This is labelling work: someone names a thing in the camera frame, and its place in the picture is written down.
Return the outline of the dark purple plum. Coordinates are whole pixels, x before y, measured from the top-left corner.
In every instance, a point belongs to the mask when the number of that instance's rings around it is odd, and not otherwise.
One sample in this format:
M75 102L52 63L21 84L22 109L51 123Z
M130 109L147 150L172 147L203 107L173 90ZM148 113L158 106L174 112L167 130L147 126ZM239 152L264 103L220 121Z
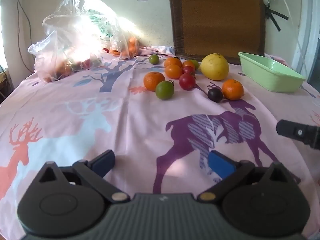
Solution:
M215 103L219 103L223 99L223 93L218 88L211 88L208 90L207 96L209 100Z

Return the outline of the green tomato with stem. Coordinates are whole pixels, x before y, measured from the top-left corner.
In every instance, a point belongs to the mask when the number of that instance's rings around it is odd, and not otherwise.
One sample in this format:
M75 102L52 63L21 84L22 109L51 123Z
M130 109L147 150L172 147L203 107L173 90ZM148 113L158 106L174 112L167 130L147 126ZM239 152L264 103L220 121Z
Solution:
M149 56L149 62L151 64L158 64L159 63L159 57L156 54L152 54Z

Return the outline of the light green plastic basket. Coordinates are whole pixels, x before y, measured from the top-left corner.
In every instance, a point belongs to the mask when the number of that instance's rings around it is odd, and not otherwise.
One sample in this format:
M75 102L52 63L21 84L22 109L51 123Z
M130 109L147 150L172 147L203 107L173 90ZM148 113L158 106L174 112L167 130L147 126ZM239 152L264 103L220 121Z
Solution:
M282 63L260 55L239 52L244 74L266 90L294 93L305 78Z

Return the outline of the orange tangerine right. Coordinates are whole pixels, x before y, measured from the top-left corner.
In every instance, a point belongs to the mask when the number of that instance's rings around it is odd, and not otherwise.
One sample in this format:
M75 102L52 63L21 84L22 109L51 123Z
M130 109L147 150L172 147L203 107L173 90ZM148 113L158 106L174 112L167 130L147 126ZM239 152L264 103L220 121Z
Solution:
M239 100L244 95L244 87L239 81L229 79L222 84L222 93L228 100Z

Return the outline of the orange tangerine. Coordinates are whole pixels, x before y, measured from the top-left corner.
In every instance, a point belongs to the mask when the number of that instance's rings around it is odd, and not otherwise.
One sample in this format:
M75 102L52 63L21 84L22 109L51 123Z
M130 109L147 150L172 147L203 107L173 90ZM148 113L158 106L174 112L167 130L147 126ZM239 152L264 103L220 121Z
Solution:
M239 100L244 95L244 87L239 81L229 79L222 84L222 93L228 100Z
M170 79L179 79L182 75L182 68L175 64L168 65L165 68L165 74Z
M149 72L143 79L144 87L152 92L156 90L157 85L162 81L165 81L165 77L160 72Z
M167 68L170 65L176 65L182 67L182 62L178 57L169 57L164 61L164 67Z

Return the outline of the green lime front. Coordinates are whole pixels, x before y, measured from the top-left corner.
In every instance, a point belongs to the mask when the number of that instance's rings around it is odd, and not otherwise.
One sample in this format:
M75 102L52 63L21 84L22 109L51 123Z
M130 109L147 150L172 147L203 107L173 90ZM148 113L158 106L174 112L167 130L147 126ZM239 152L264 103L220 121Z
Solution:
M162 81L156 86L156 96L161 100L169 100L174 94L174 84L171 81Z

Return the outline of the large yellow grapefruit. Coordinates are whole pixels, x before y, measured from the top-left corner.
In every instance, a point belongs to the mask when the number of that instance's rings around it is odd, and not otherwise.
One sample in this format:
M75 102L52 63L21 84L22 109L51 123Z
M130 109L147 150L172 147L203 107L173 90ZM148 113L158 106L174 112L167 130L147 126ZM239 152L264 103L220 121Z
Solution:
M206 78L221 81L228 76L229 64L221 54L213 53L201 61L200 70Z

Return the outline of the orange tangerine front left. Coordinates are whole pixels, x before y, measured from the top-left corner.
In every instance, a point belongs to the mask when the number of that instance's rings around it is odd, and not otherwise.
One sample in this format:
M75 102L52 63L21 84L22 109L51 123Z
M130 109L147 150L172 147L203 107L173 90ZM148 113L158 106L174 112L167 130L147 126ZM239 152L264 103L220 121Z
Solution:
M144 87L152 92L156 90L157 85L162 81L165 81L165 77L160 72L149 72L143 79Z

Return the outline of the small red tomato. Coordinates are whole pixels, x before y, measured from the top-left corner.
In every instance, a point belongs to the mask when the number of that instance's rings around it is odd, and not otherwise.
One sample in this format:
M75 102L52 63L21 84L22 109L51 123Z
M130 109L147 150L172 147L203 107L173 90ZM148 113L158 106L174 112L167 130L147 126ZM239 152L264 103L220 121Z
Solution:
M184 66L184 67L182 67L182 73L194 76L195 69L192 66Z

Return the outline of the green fruit behind tomatoes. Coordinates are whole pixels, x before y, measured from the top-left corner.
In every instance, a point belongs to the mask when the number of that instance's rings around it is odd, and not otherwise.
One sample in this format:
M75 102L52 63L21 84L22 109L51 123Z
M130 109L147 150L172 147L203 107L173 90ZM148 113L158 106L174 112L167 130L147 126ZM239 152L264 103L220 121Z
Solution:
M200 66L199 62L196 61L196 60L191 60L191 62L192 62L193 65L195 66L195 69L198 70L198 68L199 68L199 66Z

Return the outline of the orange tangerine back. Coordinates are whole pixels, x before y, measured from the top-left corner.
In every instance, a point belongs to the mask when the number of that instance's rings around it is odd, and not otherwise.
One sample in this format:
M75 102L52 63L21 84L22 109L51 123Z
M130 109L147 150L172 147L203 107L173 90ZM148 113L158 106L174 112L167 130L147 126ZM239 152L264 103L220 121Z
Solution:
M176 65L182 67L182 62L178 57L169 57L164 61L164 67L167 68L170 65Z

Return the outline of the black tape strips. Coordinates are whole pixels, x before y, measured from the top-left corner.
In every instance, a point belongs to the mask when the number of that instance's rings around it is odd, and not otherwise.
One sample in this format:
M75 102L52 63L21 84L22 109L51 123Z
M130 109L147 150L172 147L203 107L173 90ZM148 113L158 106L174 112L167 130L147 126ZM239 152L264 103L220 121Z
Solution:
M277 11L274 11L270 7L271 7L270 3L265 5L265 17L266 17L267 20L271 20L273 22L274 26L276 27L277 31L280 32L281 28L280 28L278 22L276 21L276 19L274 18L274 15L276 15L276 16L278 16L278 17L280 17L280 18L282 18L282 19L284 19L286 21L289 20L289 17L284 15L284 14L281 14L281 13L279 13Z

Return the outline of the clear bag of oranges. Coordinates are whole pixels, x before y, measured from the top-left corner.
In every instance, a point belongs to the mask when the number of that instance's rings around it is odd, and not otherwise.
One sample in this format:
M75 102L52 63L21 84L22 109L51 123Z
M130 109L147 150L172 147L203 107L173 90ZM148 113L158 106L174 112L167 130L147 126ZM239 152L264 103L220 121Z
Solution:
M137 38L128 31L114 29L111 34L101 39L103 58L108 60L127 60L139 54L139 42Z

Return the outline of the clear plastic bag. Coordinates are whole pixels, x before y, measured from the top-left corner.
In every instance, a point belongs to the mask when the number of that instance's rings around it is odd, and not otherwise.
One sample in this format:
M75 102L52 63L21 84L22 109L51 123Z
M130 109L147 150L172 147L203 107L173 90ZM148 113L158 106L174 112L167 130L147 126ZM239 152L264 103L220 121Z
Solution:
M120 28L116 13L101 0L63 0L42 26L46 38L28 48L45 83L103 64L101 39Z

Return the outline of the brown woven seat cushion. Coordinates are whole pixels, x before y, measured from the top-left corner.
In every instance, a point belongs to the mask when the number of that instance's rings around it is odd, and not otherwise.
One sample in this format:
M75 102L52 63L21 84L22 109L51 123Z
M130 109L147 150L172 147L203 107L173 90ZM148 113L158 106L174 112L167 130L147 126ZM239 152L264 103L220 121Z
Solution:
M239 64L239 52L265 54L264 0L169 0L176 56L218 53Z

